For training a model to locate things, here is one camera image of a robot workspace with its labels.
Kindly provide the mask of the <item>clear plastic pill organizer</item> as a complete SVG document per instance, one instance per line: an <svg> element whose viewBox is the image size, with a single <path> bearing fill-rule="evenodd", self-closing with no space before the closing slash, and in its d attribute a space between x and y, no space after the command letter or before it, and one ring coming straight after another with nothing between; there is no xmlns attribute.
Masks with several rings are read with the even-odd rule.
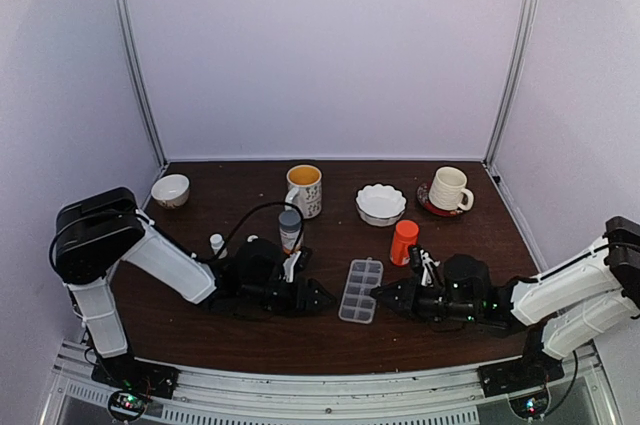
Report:
<svg viewBox="0 0 640 425"><path fill-rule="evenodd" d="M372 258L351 262L338 309L340 320L363 325L373 322L377 302L371 291L381 285L383 272L383 264Z"/></svg>

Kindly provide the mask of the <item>grey-capped orange pill bottle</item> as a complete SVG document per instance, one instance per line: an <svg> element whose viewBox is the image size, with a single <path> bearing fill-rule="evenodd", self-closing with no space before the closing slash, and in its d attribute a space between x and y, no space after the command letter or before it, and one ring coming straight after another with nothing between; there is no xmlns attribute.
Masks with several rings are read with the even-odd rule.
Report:
<svg viewBox="0 0 640 425"><path fill-rule="evenodd" d="M298 251L303 244L302 219L297 211L285 209L278 216L281 245L285 253Z"/></svg>

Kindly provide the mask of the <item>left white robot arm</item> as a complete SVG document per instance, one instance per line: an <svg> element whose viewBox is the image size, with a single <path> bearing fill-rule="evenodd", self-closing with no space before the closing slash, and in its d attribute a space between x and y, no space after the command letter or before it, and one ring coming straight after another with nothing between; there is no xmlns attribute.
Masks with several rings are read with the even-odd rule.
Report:
<svg viewBox="0 0 640 425"><path fill-rule="evenodd" d="M144 378L117 310L110 275L127 264L209 313L238 314L243 307L280 316L307 317L336 299L304 270L311 251L285 252L253 238L229 254L210 258L187 251L139 209L132 191L118 187L61 208L48 248L50 267L80 314L97 363L123 389Z"/></svg>

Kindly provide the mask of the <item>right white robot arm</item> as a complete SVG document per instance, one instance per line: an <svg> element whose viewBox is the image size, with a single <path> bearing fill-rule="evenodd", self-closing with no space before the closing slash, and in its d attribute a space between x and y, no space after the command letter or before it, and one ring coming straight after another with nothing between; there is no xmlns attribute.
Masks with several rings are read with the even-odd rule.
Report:
<svg viewBox="0 0 640 425"><path fill-rule="evenodd" d="M471 323L499 337L526 332L529 349L513 364L519 385L535 385L584 343L639 317L639 225L622 216L585 250L535 276L492 284L488 265L455 254L444 263L409 248L408 278L372 297L397 315L424 323Z"/></svg>

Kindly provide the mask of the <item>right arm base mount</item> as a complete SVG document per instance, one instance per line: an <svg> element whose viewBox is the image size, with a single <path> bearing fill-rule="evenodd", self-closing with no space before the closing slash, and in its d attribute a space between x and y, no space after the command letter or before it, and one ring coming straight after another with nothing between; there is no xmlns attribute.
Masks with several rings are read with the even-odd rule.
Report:
<svg viewBox="0 0 640 425"><path fill-rule="evenodd" d="M559 361L526 361L520 358L481 366L478 375L484 396L493 397L542 387L549 381L563 378L565 373Z"/></svg>

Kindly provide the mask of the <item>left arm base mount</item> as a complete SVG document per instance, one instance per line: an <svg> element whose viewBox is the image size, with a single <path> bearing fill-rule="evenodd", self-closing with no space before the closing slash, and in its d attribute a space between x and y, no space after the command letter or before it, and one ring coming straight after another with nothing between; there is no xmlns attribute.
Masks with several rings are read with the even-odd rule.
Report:
<svg viewBox="0 0 640 425"><path fill-rule="evenodd" d="M91 379L114 388L150 397L171 399L177 386L175 367L139 361L132 355L98 357Z"/></svg>

